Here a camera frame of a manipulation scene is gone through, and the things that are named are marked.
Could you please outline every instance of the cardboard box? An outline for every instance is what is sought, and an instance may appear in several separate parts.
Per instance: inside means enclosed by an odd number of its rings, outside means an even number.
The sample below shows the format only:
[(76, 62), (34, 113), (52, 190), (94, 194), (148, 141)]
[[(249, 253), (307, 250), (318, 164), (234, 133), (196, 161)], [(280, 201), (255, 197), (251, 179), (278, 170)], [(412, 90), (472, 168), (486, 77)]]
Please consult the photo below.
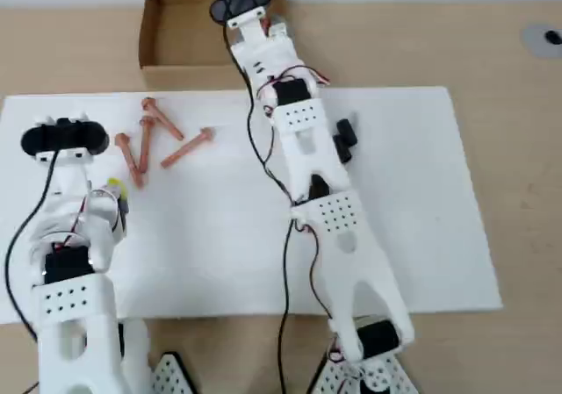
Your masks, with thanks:
[[(152, 90), (239, 89), (243, 81), (230, 61), (221, 26), (209, 15), (213, 0), (146, 0), (139, 37), (139, 63)], [(269, 13), (283, 14), (285, 0)]]

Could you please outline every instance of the wooden table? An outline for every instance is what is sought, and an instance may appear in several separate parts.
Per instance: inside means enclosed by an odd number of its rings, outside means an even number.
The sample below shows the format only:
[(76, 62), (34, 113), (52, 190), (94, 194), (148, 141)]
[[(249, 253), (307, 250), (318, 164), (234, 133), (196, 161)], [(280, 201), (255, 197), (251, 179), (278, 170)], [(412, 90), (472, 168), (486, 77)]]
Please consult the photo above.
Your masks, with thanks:
[[(0, 11), (0, 92), (144, 90), (140, 14)], [(336, 85), (452, 94), (505, 309), (414, 316), (410, 375), (432, 394), (559, 392), (562, 60), (533, 58), (519, 35), (536, 21), (562, 28), (562, 3), (300, 5), (289, 18), (303, 59)], [(179, 350), (204, 393), (272, 394), (278, 321), (153, 320), (154, 358)], [(305, 391), (327, 340), (325, 319), (290, 320), (292, 392)], [(15, 325), (0, 341), (3, 392), (19, 393), (37, 378), (35, 346)]]

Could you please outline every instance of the white foot plate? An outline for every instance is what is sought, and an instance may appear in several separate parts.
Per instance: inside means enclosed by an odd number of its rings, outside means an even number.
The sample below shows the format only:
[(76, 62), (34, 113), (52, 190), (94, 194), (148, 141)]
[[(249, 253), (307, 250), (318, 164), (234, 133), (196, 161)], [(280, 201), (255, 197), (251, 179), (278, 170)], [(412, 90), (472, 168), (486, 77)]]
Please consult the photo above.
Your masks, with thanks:
[(197, 394), (193, 382), (173, 354), (162, 356), (152, 373), (152, 389), (154, 394)]

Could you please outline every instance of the black wire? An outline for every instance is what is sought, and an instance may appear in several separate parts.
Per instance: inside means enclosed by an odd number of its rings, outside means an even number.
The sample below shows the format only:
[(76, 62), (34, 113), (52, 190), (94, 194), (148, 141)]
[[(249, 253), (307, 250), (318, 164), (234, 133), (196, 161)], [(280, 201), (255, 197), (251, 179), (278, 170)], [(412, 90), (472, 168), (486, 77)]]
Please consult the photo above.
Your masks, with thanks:
[(29, 214), (29, 216), (27, 216), (27, 218), (24, 220), (24, 222), (19, 226), (19, 229), (14, 233), (13, 237), (11, 238), (10, 245), (8, 246), (8, 250), (6, 252), (6, 257), (4, 258), (4, 281), (5, 281), (5, 284), (6, 284), (6, 291), (8, 292), (8, 297), (10, 298), (11, 305), (16, 310), (16, 313), (18, 314), (19, 318), (21, 319), (21, 322), (24, 324), (25, 328), (27, 329), (27, 332), (29, 333), (29, 335), (31, 335), (32, 339), (35, 342), (37, 342), (37, 334), (33, 330), (31, 324), (29, 323), (29, 321), (25, 317), (24, 313), (21, 311), (21, 309), (19, 307), (19, 304), (18, 304), (18, 301), (16, 300), (13, 292), (11, 291), (10, 258), (11, 258), (13, 248), (16, 245), (16, 242), (18, 241), (19, 236), (25, 230), (25, 228), (27, 227), (29, 222), (32, 221), (33, 217), (35, 217), (35, 215), (38, 213), (40, 208), (45, 203), (45, 199), (47, 198), (47, 193), (49, 191), (49, 186), (51, 186), (51, 179), (53, 178), (54, 164), (56, 163), (56, 158), (58, 156), (59, 156), (59, 152), (57, 151), (57, 152), (54, 153), (53, 159), (51, 160), (51, 164), (49, 165), (49, 170), (47, 172), (47, 179), (45, 181), (45, 188), (43, 189), (43, 193), (41, 194), (41, 198), (40, 198), (39, 202), (37, 203), (37, 205), (35, 205), (35, 208), (33, 209), (33, 211)]
[(265, 160), (263, 161), (265, 164), (270, 160), (271, 155), (273, 154), (273, 147), (275, 146), (275, 128), (271, 127), (271, 143), (270, 143), (270, 151), (267, 153)]
[(37, 387), (39, 387), (39, 383), (35, 383), (31, 387), (29, 387), (27, 390), (25, 390), (22, 394), (29, 394), (30, 392), (35, 390)]
[(285, 373), (283, 371), (283, 335), (285, 333), (285, 324), (289, 316), (289, 279), (287, 277), (287, 250), (289, 248), (289, 240), (291, 239), (292, 228), (295, 225), (296, 220), (292, 219), (289, 223), (289, 228), (287, 229), (287, 234), (285, 236), (285, 245), (283, 247), (283, 287), (285, 290), (285, 310), (283, 312), (283, 317), (281, 318), (279, 332), (277, 333), (277, 368), (279, 370), (279, 381), (281, 382), (282, 394), (285, 394), (287, 392), (287, 388), (285, 386)]
[[(254, 154), (257, 157), (257, 160), (259, 160), (260, 164), (262, 165), (263, 171), (265, 172), (265, 175), (267, 175), (273, 182), (275, 182), (275, 184), (279, 187), (279, 189), (281, 189), (284, 194), (287, 196), (287, 198), (289, 198), (289, 201), (291, 202), (291, 205), (294, 205), (294, 202), (292, 201), (291, 198), (291, 194), (289, 192), (289, 190), (286, 188), (285, 184), (283, 182), (281, 182), (274, 174), (273, 172), (271, 172), (271, 170), (268, 169), (267, 167), (267, 161), (270, 159), (270, 155), (267, 156), (267, 160), (265, 160), (262, 155), (259, 153), (257, 146), (256, 146), (256, 142), (254, 141), (254, 136), (252, 135), (252, 116), (254, 115), (254, 109), (256, 108), (256, 101), (254, 99), (254, 93), (252, 91), (252, 84), (249, 80), (248, 75), (242, 70), (240, 64), (238, 63), (238, 61), (236, 60), (236, 57), (234, 56), (233, 52), (232, 52), (232, 48), (230, 47), (230, 42), (228, 41), (228, 35), (227, 35), (227, 23), (225, 21), (225, 24), (222, 27), (222, 39), (224, 40), (225, 43), (225, 47), (227, 48), (228, 54), (230, 55), (230, 59), (232, 60), (232, 63), (236, 66), (236, 69), (238, 70), (238, 73), (241, 75), (242, 79), (244, 80), (244, 83), (246, 84), (246, 89), (248, 90), (248, 95), (249, 95), (249, 101), (250, 101), (250, 107), (249, 107), (249, 111), (248, 111), (248, 116), (246, 118), (246, 130), (248, 132), (248, 139), (249, 139), (249, 143), (252, 146), (252, 150), (254, 150)], [(273, 127), (271, 127), (271, 131), (272, 131), (272, 135), (274, 135), (274, 129)]]
[(316, 266), (316, 262), (318, 261), (318, 256), (320, 255), (320, 241), (318, 240), (318, 234), (316, 234), (316, 231), (311, 226), (305, 226), (302, 230), (299, 230), (297, 228), (297, 230), (299, 232), (303, 232), (305, 228), (308, 228), (310, 230), (310, 232), (313, 234), (314, 242), (316, 244), (316, 250), (314, 252), (314, 258), (313, 258), (312, 263), (310, 264), (310, 270), (308, 272), (308, 282), (310, 283), (310, 289), (313, 291), (314, 297), (316, 297), (316, 300), (318, 301), (318, 303), (320, 304), (320, 306), (322, 307), (322, 309), (324, 310), (326, 315), (328, 315), (328, 318), (332, 319), (332, 314), (330, 313), (330, 310), (321, 301), (320, 296), (318, 296), (318, 292), (316, 291), (316, 288), (314, 287), (314, 268)]

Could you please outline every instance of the screw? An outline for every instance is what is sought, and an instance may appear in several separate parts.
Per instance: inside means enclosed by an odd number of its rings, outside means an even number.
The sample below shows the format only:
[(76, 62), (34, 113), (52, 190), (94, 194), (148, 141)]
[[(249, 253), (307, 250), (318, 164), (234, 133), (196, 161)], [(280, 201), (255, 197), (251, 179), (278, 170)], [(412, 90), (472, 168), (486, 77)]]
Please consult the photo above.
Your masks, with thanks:
[(156, 101), (152, 97), (147, 97), (144, 100), (142, 100), (142, 109), (150, 113), (155, 118), (160, 119), (162, 125), (164, 125), (164, 127), (169, 131), (169, 133), (171, 133), (177, 140), (179, 141), (184, 140), (185, 137), (182, 134), (182, 132), (179, 129), (177, 129), (177, 127), (172, 123), (172, 121), (169, 120), (168, 117), (164, 115), (160, 109), (158, 109), (158, 107), (156, 106)]
[(129, 137), (124, 133), (118, 133), (115, 135), (115, 145), (121, 148), (123, 152), (123, 156), (125, 157), (126, 165), (129, 167), (129, 172), (131, 173), (131, 177), (133, 178), (134, 184), (137, 188), (141, 189), (144, 184), (142, 182), (142, 176), (139, 170), (137, 169), (137, 165), (134, 162), (133, 155), (131, 154), (131, 148), (129, 147)]
[(193, 140), (184, 144), (179, 150), (175, 153), (170, 154), (160, 163), (163, 168), (169, 168), (173, 165), (176, 161), (182, 158), (184, 155), (190, 153), (195, 148), (200, 146), (205, 141), (211, 141), (213, 139), (213, 129), (212, 128), (203, 128), (201, 129), (201, 133), (195, 137)]
[(140, 161), (139, 161), (139, 171), (141, 173), (147, 173), (148, 170), (148, 152), (150, 151), (150, 134), (152, 133), (152, 128), (156, 124), (156, 119), (152, 116), (145, 115), (139, 122), (142, 126), (142, 146), (140, 148)]

